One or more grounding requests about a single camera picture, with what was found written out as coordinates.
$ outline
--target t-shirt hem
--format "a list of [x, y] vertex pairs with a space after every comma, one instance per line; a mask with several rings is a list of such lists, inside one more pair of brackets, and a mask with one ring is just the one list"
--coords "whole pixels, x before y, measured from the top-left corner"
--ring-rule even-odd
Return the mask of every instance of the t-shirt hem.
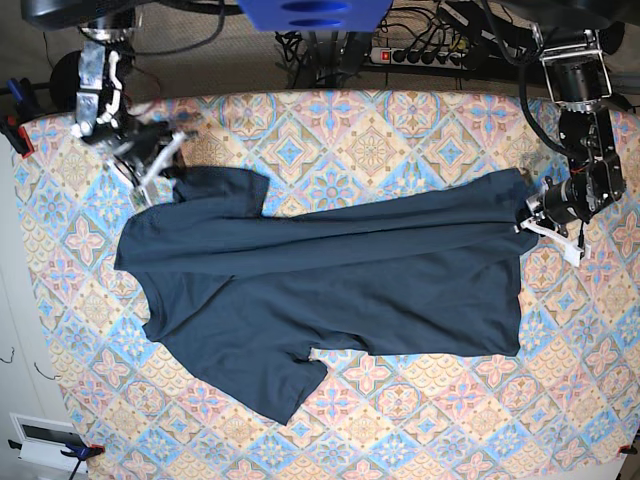
[[159, 331], [164, 325], [162, 304], [160, 302], [160, 295], [156, 289], [151, 276], [144, 272], [130, 272], [131, 275], [138, 281], [142, 292], [147, 299], [149, 305], [149, 321], [142, 326], [147, 339], [152, 342], [160, 341]]
[[302, 386], [298, 395], [292, 397], [292, 401], [289, 402], [287, 408], [283, 409], [283, 415], [278, 415], [277, 418], [273, 418], [273, 420], [279, 424], [286, 426], [304, 401], [318, 388], [327, 376], [327, 367], [322, 362], [312, 362], [311, 367], [313, 367], [313, 370], [309, 370], [310, 378]]

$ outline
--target black cable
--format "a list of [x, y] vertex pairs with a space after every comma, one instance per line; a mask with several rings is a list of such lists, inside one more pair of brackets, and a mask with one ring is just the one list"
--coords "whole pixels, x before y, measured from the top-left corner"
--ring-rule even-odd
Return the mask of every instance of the black cable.
[[423, 7], [393, 7], [389, 9], [390, 12], [414, 12], [423, 15], [429, 20], [436, 18], [435, 12]]
[[318, 84], [322, 81], [326, 81], [330, 78], [335, 78], [336, 82], [340, 82], [342, 81], [343, 85], [344, 82], [346, 80], [348, 80], [349, 78], [353, 77], [353, 75], [347, 74], [347, 73], [343, 73], [343, 72], [336, 72], [336, 73], [330, 73], [328, 75], [324, 75], [323, 77], [318, 78], [315, 82], [313, 82], [313, 84], [311, 85], [311, 87], [317, 87]]
[[224, 14], [227, 17], [244, 15], [244, 11], [238, 5], [226, 5], [223, 7], [215, 3], [198, 3], [185, 0], [157, 0], [157, 2], [174, 10], [202, 13], [204, 15], [220, 15], [221, 9], [224, 9]]
[[60, 375], [54, 375], [53, 377], [50, 377], [50, 376], [48, 376], [48, 375], [45, 375], [44, 373], [42, 373], [42, 372], [40, 371], [40, 369], [38, 368], [38, 364], [37, 364], [36, 362], [33, 362], [33, 366], [34, 366], [34, 367], [36, 367], [36, 372], [38, 372], [40, 375], [42, 375], [42, 376], [43, 376], [44, 378], [46, 378], [47, 380], [55, 381], [55, 380], [58, 380], [58, 379], [62, 378]]
[[162, 93], [164, 92], [164, 87], [162, 86], [162, 82], [160, 81], [160, 78], [157, 75], [154, 75], [151, 72], [147, 72], [146, 70], [143, 70], [142, 68], [138, 67], [137, 65], [133, 65], [131, 68], [133, 68], [136, 72], [140, 72], [141, 74], [149, 77], [151, 80], [154, 81], [154, 83], [156, 84], [156, 87], [158, 87], [158, 96], [157, 98], [161, 98], [162, 97]]
[[511, 14], [509, 13], [509, 10], [506, 9], [506, 7], [504, 5], [500, 5], [502, 7], [502, 11], [504, 12], [504, 14], [509, 17], [509, 22], [511, 23], [511, 25], [513, 25], [513, 17], [511, 16]]
[[504, 38], [502, 37], [500, 29], [498, 28], [496, 17], [491, 11], [491, 7], [489, 7], [489, 2], [487, 0], [480, 0], [480, 2], [482, 2], [482, 7], [484, 8], [484, 13], [487, 17], [487, 21], [489, 22], [489, 26], [493, 31], [493, 35], [496, 37], [496, 43], [498, 44], [498, 48], [500, 49], [500, 52], [502, 53], [504, 59], [515, 67], [531, 65], [532, 63], [537, 62], [540, 58], [540, 55], [542, 55], [544, 46], [541, 45], [534, 53], [524, 55], [521, 58], [513, 57], [507, 50], [507, 47], [504, 43]]
[[78, 468], [80, 467], [81, 463], [82, 463], [82, 460], [78, 460], [78, 463], [76, 463], [76, 467], [73, 469], [73, 472], [71, 472], [71, 476], [69, 477], [69, 480], [73, 480], [73, 477], [76, 476], [76, 472], [78, 471]]
[[538, 135], [542, 143], [544, 143], [547, 147], [549, 147], [554, 152], [558, 152], [565, 157], [575, 158], [572, 152], [562, 145], [558, 145], [554, 142], [547, 132], [540, 126], [540, 124], [533, 118], [531, 114], [531, 110], [529, 109], [529, 100], [527, 98], [527, 65], [520, 66], [519, 69], [519, 87], [520, 87], [520, 107], [522, 108], [522, 113], [524, 113], [524, 118], [526, 118], [527, 123], [531, 127], [531, 129]]
[[422, 40], [421, 37], [426, 35], [427, 33], [429, 33], [429, 31], [427, 30], [427, 31], [424, 31], [424, 32], [418, 34], [418, 33], [414, 32], [413, 30], [411, 30], [409, 27], [407, 27], [404, 23], [388, 23], [388, 24], [385, 25], [385, 27], [386, 28], [389, 28], [389, 27], [401, 27], [401, 28], [404, 28], [407, 32], [409, 32], [411, 34], [411, 36], [414, 39], [419, 40], [422, 43], [424, 43], [424, 40]]
[[9, 360], [5, 360], [4, 358], [0, 358], [0, 362], [7, 363], [7, 364], [13, 363], [13, 356], [15, 355], [15, 353], [16, 353], [16, 349], [11, 347], [11, 358]]
[[275, 32], [276, 42], [280, 44], [284, 53], [285, 63], [291, 63], [294, 60], [300, 61], [298, 50], [302, 44], [303, 38], [299, 32], [280, 33]]
[[53, 70], [53, 62], [51, 61], [51, 57], [49, 56], [49, 41], [47, 40], [47, 33], [42, 32], [42, 38], [44, 39], [44, 53], [47, 55], [47, 62], [49, 66]]
[[187, 45], [186, 47], [181, 47], [181, 48], [174, 48], [173, 50], [165, 50], [161, 52], [133, 52], [131, 50], [128, 50], [127, 48], [123, 48], [118, 45], [113, 45], [110, 43], [101, 42], [100, 40], [96, 40], [91, 35], [89, 35], [84, 30], [82, 30], [82, 28], [80, 27], [78, 27], [78, 32], [80, 32], [80, 34], [86, 39], [94, 43], [97, 43], [98, 45], [102, 45], [103, 47], [109, 48], [110, 50], [116, 51], [119, 54], [124, 55], [126, 57], [162, 57], [165, 55], [176, 55], [179, 53], [189, 52], [191, 50], [195, 50], [196, 48], [200, 48], [205, 45], [208, 45], [211, 42], [213, 42], [216, 38], [218, 38], [218, 36], [222, 33], [222, 30], [224, 28], [224, 19], [226, 16], [225, 8], [224, 8], [225, 7], [224, 0], [220, 0], [220, 7], [221, 7], [220, 13], [218, 14], [218, 25], [215, 31], [210, 36], [192, 45]]
[[309, 57], [308, 52], [305, 52], [304, 55], [302, 56], [302, 59], [298, 61], [298, 68], [296, 69], [296, 73], [289, 86], [289, 89], [296, 88], [296, 85], [298, 84], [298, 79], [300, 78], [300, 73], [302, 72], [302, 69], [305, 67], [304, 62], [307, 60], [308, 57]]
[[[437, 45], [434, 45], [431, 43], [431, 40], [433, 40], [433, 37], [435, 36], [435, 34], [438, 32], [439, 29], [443, 28], [444, 24], [440, 24], [437, 25], [436, 28], [432, 31], [431, 29], [425, 30], [424, 32], [422, 32], [420, 35], [418, 35], [416, 37], [416, 39], [413, 41], [413, 43], [411, 45], [409, 45], [407, 48], [405, 48], [405, 52], [410, 52], [411, 50], [413, 50], [416, 45], [418, 44], [418, 41], [421, 41], [424, 45], [423, 45], [423, 49], [426, 50], [426, 47], [435, 47]], [[422, 39], [422, 37], [424, 37], [425, 35], [428, 35], [429, 33], [431, 33], [431, 35], [429, 35], [429, 38], [425, 41]]]
[[445, 24], [438, 25], [436, 27], [436, 29], [433, 31], [433, 33], [431, 34], [431, 36], [429, 37], [429, 39], [427, 40], [427, 43], [418, 51], [420, 56], [422, 56], [427, 51], [427, 47], [431, 45], [431, 40], [436, 35], [436, 33], [438, 33], [438, 30], [442, 30], [442, 38], [440, 39], [440, 43], [436, 44], [436, 45], [431, 45], [431, 46], [436, 47], [431, 51], [431, 53], [438, 54], [440, 52], [440, 50], [442, 50], [444, 48], [444, 44], [447, 41], [447, 31], [450, 28], [451, 28], [450, 26], [445, 25]]

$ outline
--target table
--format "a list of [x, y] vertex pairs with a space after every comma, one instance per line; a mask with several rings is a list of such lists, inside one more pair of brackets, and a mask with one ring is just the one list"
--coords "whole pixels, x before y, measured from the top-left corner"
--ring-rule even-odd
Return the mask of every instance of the table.
[[[555, 107], [532, 107], [553, 133]], [[510, 166], [538, 183], [567, 175], [513, 98], [263, 93], [167, 100], [149, 116], [200, 132], [184, 147], [189, 164], [269, 176], [267, 215], [442, 189]], [[613, 121], [628, 192], [589, 225], [594, 256], [580, 269], [545, 240], [522, 258], [517, 357], [314, 352], [329, 376], [286, 427], [146, 340], [142, 291], [113, 270], [134, 214], [125, 186], [70, 136], [70, 118], [27, 125], [37, 152], [13, 157], [24, 244], [70, 418], [107, 449], [92, 477], [506, 480], [616, 458], [640, 423], [640, 120]]]

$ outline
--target t-shirt sleeve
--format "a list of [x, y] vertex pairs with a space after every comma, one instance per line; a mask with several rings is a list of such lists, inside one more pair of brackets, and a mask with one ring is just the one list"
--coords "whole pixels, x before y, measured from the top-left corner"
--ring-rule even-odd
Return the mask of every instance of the t-shirt sleeve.
[[176, 177], [175, 203], [209, 199], [225, 216], [258, 217], [262, 212], [269, 179], [251, 170], [228, 167], [190, 167]]
[[282, 425], [327, 375], [322, 362], [282, 351], [244, 352], [220, 345], [207, 351], [191, 342], [176, 345], [171, 336], [164, 344], [196, 378]]

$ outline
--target white panel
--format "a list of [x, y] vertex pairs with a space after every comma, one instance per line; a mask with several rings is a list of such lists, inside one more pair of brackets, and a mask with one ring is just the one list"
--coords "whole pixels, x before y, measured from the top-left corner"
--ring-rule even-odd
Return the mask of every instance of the white panel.
[[[27, 372], [23, 372], [18, 383], [30, 380], [29, 383], [33, 383], [35, 387], [34, 401], [39, 403], [39, 408], [33, 415], [68, 422], [69, 417], [58, 385], [39, 375], [33, 367], [33, 363], [37, 362], [41, 371], [53, 374], [27, 269], [14, 193], [10, 152], [9, 142], [0, 136], [0, 225], [3, 230], [0, 235], [0, 274], [4, 279], [6, 291], [6, 293], [3, 292], [4, 301], [8, 303], [2, 319], [3, 329], [13, 324], [12, 328], [19, 338], [19, 342], [13, 343], [16, 354], [24, 358]], [[2, 338], [0, 342], [6, 343], [6, 339]], [[10, 346], [5, 346], [0, 352], [6, 352], [7, 347]]]

